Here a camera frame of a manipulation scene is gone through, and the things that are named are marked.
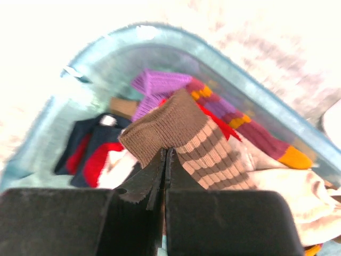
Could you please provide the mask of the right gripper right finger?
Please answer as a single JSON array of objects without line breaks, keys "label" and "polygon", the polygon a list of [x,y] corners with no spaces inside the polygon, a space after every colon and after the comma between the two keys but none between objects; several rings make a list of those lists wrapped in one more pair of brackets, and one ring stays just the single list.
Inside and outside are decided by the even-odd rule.
[{"label": "right gripper right finger", "polygon": [[303,255],[287,202],[274,191],[205,190],[170,149],[165,165],[169,255]]}]

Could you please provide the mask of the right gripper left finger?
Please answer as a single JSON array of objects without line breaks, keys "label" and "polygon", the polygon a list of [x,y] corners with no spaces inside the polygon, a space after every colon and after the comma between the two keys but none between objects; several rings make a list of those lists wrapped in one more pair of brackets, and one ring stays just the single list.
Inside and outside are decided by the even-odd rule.
[{"label": "right gripper left finger", "polygon": [[156,255],[166,151],[113,190],[13,188],[1,194],[1,255]]}]

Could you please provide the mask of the brown striped sock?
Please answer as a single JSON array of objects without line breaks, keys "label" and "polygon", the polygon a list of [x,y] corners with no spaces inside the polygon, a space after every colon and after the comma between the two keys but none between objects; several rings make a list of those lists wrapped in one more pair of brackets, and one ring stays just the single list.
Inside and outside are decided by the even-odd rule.
[{"label": "brown striped sock", "polygon": [[134,121],[120,143],[146,167],[159,149],[174,148],[182,167],[203,188],[246,190],[256,186],[240,153],[233,150],[211,117],[185,89]]}]

